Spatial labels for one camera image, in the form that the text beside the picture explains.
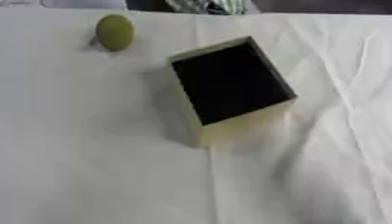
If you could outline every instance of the table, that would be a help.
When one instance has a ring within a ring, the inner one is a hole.
[[[88,45],[122,13],[133,46]],[[0,219],[389,223],[392,18],[0,9]],[[297,91],[284,116],[186,146],[174,53],[251,35]]]

